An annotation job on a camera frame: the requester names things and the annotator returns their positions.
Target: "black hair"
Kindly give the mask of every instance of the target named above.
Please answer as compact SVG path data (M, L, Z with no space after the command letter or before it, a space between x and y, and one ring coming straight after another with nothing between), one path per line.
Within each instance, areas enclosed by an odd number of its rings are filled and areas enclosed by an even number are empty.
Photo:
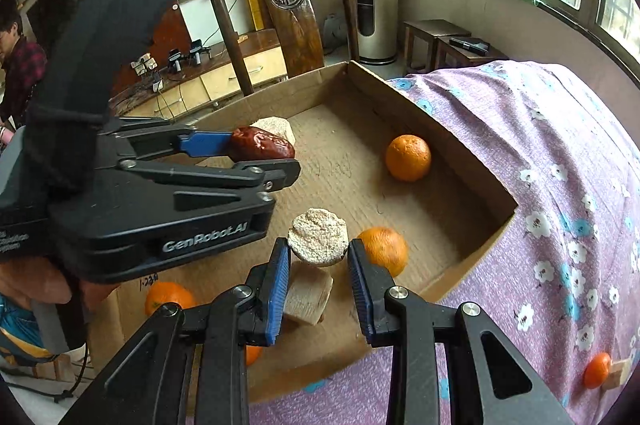
M18 25L18 35L22 35L22 17L17 10L0 14L0 31L11 31L14 23Z

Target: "wooden stool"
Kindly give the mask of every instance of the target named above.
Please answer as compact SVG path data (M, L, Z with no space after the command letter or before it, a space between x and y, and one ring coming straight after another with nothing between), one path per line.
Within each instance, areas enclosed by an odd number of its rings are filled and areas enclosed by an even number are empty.
M494 60L508 60L507 55L491 46L486 56L472 53L457 46L449 44L451 37L438 37L438 57L436 59L437 70L442 68L472 68L481 66Z
M408 74L414 69L412 68L412 60L414 58L414 37L426 41L429 44L429 56L426 63L425 71L427 73L433 71L436 65L436 50L438 46L438 37L446 35L460 35L469 36L471 32L460 28L449 21L444 19L432 19L432 20L412 20L405 21L405 36L404 36L404 61L406 63L405 74Z

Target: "orange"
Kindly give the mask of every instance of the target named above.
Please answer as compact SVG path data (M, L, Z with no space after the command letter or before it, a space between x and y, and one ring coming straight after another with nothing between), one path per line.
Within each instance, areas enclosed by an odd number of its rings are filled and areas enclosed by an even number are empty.
M176 282L155 282L146 293L146 316L151 316L165 302L175 302L183 310L197 306L193 293L184 286Z
M431 150L422 138L403 134L386 148L385 163L397 180L417 181L431 168Z
M611 357L608 353L598 353L591 358L587 368L584 370L582 382L587 389L596 389L601 386L609 376L611 367Z
M373 227L358 236L367 250L367 257L373 264L388 269L391 277L402 273L409 260L409 246L404 237L392 228Z
M262 354L262 348L259 345L246 345L244 347L244 356L246 358L246 366L249 367Z

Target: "cardboard box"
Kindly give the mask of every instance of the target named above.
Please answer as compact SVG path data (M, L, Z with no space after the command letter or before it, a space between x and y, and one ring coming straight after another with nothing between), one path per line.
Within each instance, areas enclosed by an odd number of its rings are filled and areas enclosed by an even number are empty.
M356 63L341 63L276 84L212 113L204 131L232 130L258 118L288 118L302 174L277 192L266 239L215 257L161 272L161 280L188 287L201 303L242 283L267 260L274 239L310 207L346 220L349 237L386 226L404 235L409 264L398 284L428 301L441 299L500 238L516 203L501 183L449 131ZM384 151L399 134L417 134L433 151L430 174L412 184L386 171ZM176 160L190 161L186 156ZM220 164L209 158L202 164ZM301 389L371 351L360 333L346 260L332 266L334 286L316 326L284 321L275 346L249 369L252 401ZM101 368L145 321L144 282L122 285L97 314L90 333Z

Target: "purple floral tablecloth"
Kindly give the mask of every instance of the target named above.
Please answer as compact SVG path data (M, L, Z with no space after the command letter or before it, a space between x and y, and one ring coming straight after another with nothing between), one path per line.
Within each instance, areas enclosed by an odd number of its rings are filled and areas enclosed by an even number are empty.
M478 302L570 417L596 424L620 389L585 389L588 361L600 351L634 365L640 358L638 148L563 66L494 62L389 83L463 142L518 203L501 240L442 303ZM390 369L391 351L377 350L304 391L253 405L251 423L383 424Z

